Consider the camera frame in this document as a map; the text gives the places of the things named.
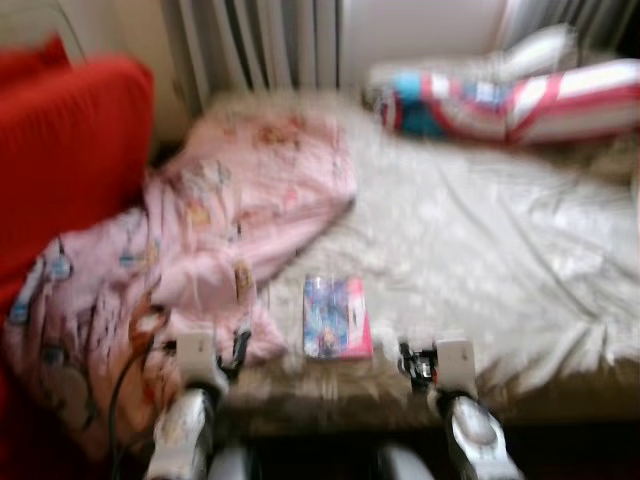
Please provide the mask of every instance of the wrinkled sheet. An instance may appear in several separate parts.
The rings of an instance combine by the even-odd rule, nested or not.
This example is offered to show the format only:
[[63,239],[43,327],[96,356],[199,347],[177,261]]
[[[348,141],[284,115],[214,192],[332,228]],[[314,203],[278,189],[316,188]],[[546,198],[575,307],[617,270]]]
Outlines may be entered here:
[[[253,434],[429,424],[398,373],[398,338],[453,332],[473,340],[481,399],[506,421],[637,418],[635,139],[541,150],[413,140],[328,94],[221,97],[211,112],[290,108],[340,118],[358,197],[262,290],[290,353],[246,369],[221,422]],[[307,273],[363,277],[372,361],[305,360]]]
[[[248,326],[247,364],[285,351],[256,285],[335,221],[355,187],[335,120],[199,122],[148,179],[143,205],[59,235],[37,259],[4,324],[9,365],[92,458],[103,456],[114,385],[154,336],[157,347],[214,332],[229,362],[234,331]],[[172,355],[142,356],[118,397],[120,440],[151,427],[179,388]]]

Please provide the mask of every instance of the white robot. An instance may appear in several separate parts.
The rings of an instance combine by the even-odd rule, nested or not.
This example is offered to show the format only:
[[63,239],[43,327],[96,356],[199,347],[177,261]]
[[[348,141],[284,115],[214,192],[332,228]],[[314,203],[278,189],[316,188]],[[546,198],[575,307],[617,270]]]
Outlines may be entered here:
[[[227,393],[229,378],[242,365],[249,332],[240,332],[234,365],[223,371],[213,342],[192,333],[176,341],[184,382],[182,395],[159,418],[155,451],[146,480],[257,480],[259,467],[243,447],[213,455],[216,406]],[[451,460],[462,480],[524,480],[506,450],[500,423],[476,401],[473,345],[465,339],[436,342],[432,349],[412,351],[400,345],[400,370],[413,391],[427,395],[429,407],[443,420]],[[377,452],[376,480],[433,480],[411,450],[388,445]]]

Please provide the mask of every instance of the red pillow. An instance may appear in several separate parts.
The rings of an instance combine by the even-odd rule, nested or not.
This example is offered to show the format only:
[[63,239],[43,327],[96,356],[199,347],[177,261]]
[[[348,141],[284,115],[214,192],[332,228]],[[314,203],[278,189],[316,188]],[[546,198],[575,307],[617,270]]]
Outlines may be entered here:
[[0,90],[32,79],[52,68],[70,67],[59,35],[37,49],[0,51]]

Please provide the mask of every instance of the book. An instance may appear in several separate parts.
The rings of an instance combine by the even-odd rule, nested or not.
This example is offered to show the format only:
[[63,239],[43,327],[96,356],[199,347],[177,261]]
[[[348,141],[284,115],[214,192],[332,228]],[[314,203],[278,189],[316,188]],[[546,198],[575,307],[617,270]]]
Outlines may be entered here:
[[307,275],[303,291],[304,352],[313,358],[373,354],[362,279]]

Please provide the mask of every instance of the red cushion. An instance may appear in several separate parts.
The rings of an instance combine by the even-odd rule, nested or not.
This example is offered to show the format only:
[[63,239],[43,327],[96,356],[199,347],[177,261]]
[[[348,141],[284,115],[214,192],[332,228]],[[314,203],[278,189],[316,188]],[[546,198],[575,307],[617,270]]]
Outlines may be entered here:
[[64,67],[70,63],[58,35],[35,50],[0,51],[0,90]]
[[58,233],[131,205],[149,154],[153,85],[112,58],[0,91],[0,324]]

